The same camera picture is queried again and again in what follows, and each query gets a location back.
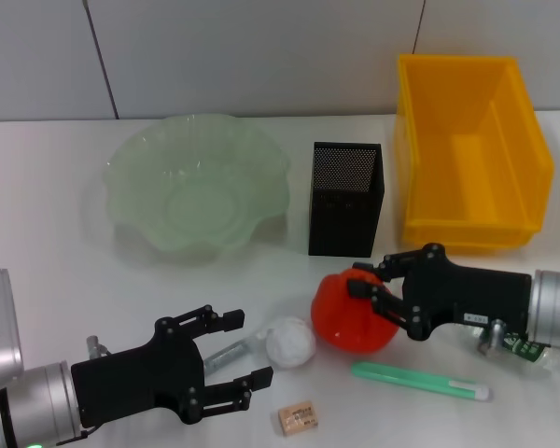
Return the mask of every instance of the white crumpled paper ball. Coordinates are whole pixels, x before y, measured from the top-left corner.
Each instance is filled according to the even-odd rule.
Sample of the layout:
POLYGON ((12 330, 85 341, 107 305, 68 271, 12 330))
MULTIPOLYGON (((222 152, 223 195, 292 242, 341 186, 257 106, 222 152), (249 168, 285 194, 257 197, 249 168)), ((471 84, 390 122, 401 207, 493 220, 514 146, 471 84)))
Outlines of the white crumpled paper ball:
POLYGON ((281 317, 270 325, 265 348, 274 363, 291 369, 304 364, 314 355, 315 336, 304 320, 281 317))

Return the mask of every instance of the tomato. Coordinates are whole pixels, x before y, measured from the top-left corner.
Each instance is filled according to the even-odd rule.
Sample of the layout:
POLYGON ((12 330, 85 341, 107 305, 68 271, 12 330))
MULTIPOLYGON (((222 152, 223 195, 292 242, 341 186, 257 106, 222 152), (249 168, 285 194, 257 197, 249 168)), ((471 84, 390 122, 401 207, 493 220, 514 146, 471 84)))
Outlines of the tomato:
POLYGON ((352 353, 376 352, 389 343, 399 327, 373 312, 371 301, 348 294, 348 279, 384 284, 372 273, 348 269, 328 275, 311 304, 315 332, 326 342, 352 353))

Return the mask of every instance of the black mesh pencil holder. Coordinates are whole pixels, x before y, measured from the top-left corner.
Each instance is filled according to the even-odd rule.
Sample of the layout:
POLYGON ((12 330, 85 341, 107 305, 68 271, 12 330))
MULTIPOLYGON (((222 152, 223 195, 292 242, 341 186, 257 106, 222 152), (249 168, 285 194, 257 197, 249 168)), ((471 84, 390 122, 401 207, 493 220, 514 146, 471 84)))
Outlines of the black mesh pencil holder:
POLYGON ((370 257, 383 198, 380 145, 315 143, 309 255, 370 257))

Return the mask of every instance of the green glass bowl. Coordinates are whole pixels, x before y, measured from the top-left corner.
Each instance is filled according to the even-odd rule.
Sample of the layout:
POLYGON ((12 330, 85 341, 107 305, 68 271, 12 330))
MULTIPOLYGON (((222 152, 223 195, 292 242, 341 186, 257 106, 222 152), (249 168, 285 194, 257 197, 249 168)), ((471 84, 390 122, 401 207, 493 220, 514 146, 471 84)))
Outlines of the green glass bowl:
POLYGON ((288 158, 226 115, 163 119, 127 140, 105 171, 107 212, 162 251, 236 247, 288 208, 288 158))

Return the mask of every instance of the yellow storage box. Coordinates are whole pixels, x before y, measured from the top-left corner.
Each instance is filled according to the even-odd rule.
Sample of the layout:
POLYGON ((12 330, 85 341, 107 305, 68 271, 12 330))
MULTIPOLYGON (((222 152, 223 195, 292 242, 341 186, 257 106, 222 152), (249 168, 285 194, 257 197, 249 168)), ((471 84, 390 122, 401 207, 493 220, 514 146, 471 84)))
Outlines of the yellow storage box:
POLYGON ((510 248, 541 230, 553 160, 512 58, 401 55, 402 238, 510 248))

